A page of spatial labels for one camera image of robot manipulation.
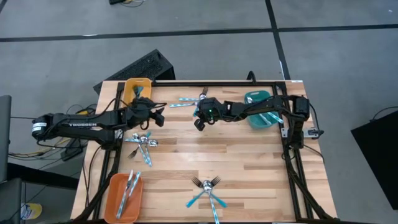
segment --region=wooden plank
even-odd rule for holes
[[[286,82],[288,94],[304,95],[303,83]],[[117,82],[104,82],[99,96],[98,112],[101,112],[116,94]],[[201,87],[156,87],[152,89],[152,100],[177,103],[179,97],[197,98]],[[249,91],[267,90],[268,87],[209,87],[208,96],[219,101],[243,101]],[[199,198],[190,208],[185,204],[201,192],[191,178],[201,180],[221,177],[213,193],[228,204],[222,208],[216,203],[221,222],[289,222],[294,221],[285,162],[281,159],[280,131],[275,125],[268,129],[253,130],[247,121],[225,123],[222,121],[202,132],[197,131],[192,116],[194,106],[184,108],[165,107],[165,124],[158,127],[150,122],[152,139],[159,141],[158,147],[149,148],[153,166],[144,163],[140,152],[135,158],[127,156],[136,149],[131,142],[123,144],[119,172],[131,169],[141,171],[144,193],[138,222],[213,222],[210,201],[207,195]],[[305,127],[312,127],[312,118]],[[125,133],[144,134],[139,128]],[[318,141],[306,139],[305,144],[319,149]],[[85,156],[85,167],[98,145],[90,142]],[[319,155],[302,149],[303,168],[308,189],[321,206],[336,216],[325,167]],[[104,151],[96,155],[91,171],[90,198],[98,188]],[[305,214],[303,198],[298,190],[302,214]],[[104,194],[101,215],[104,212],[108,192]],[[86,190],[81,175],[71,217],[77,217],[85,207]]]

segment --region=utensil handle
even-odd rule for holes
[[[187,203],[187,208],[191,207],[197,200],[198,198],[200,198],[201,195],[203,195],[203,193],[205,193],[205,191],[200,192],[200,194],[198,194],[196,197],[194,197],[191,201],[189,201]]]
[[[122,212],[123,212],[123,209],[124,209],[124,204],[126,202],[126,194],[127,194],[127,190],[124,191],[122,202],[120,202],[119,210],[118,210],[118,213],[116,214],[116,218],[117,219],[120,219],[120,216],[122,215]]]
[[[262,114],[259,114],[261,119],[268,125],[272,125],[272,123]]]
[[[141,152],[141,154],[142,154],[142,156],[144,158],[145,164],[148,164],[147,156],[145,155],[144,150],[141,147],[141,144],[138,144],[138,147],[139,147],[139,151]]]
[[[272,118],[274,118],[275,120],[277,120],[279,123],[281,123],[281,124],[284,123],[284,120],[278,118],[278,116],[274,115],[273,113],[268,112],[267,114],[268,114],[269,116],[271,116]]]
[[[136,187],[136,184],[137,184],[137,182],[138,182],[138,179],[139,179],[139,176],[141,175],[141,172],[137,172],[136,173],[136,179],[134,180],[134,183],[132,184],[132,187],[131,187],[131,190],[130,190],[130,193],[129,193],[129,197],[131,196],[131,194],[132,194],[132,191],[134,190],[134,188]]]
[[[224,208],[227,207],[227,204],[226,204],[223,200],[221,200],[221,199],[219,199],[217,196],[213,195],[213,193],[210,193],[210,195],[211,195],[214,199],[216,199],[216,201],[217,201],[218,203],[220,203],[220,205],[221,205],[222,207],[224,207]]]
[[[216,222],[216,224],[220,224],[220,222],[218,221],[216,207],[214,206],[213,199],[211,199],[210,194],[209,194],[209,198],[210,198],[210,203],[211,203],[211,209],[213,211],[214,221]]]
[[[196,99],[196,98],[184,98],[184,97],[180,97],[178,100],[179,101],[199,101],[199,99]]]
[[[148,165],[150,167],[152,167],[152,160],[150,159],[149,150],[148,150],[148,146],[147,145],[145,145],[145,156],[146,156],[146,158],[148,160]]]
[[[180,107],[180,106],[193,106],[195,105],[194,103],[176,103],[176,104],[171,104],[170,107]]]

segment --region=yellow tray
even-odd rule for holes
[[[150,93],[152,89],[152,83],[149,78],[130,78],[124,84],[124,94],[123,101],[131,103],[132,100],[136,97],[134,93],[135,86],[142,86],[144,89],[141,91],[140,96],[146,97],[150,99]]]

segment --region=black box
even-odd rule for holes
[[[106,80],[128,80],[129,78],[149,78],[153,80],[175,80],[173,65],[157,50],[136,60]],[[100,94],[102,82],[95,85],[94,91]]]

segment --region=fork tines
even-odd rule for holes
[[[197,179],[196,177],[192,177],[192,182],[193,182],[196,186],[202,187],[202,182],[201,182],[199,179]]]
[[[202,94],[204,94],[204,95],[206,95],[207,94],[207,90],[208,90],[209,88],[206,86],[206,87],[204,87],[203,88],[203,91],[202,91]]]
[[[218,182],[221,180],[221,178],[219,176],[216,176],[212,181],[211,184],[214,187],[216,184],[218,184]]]

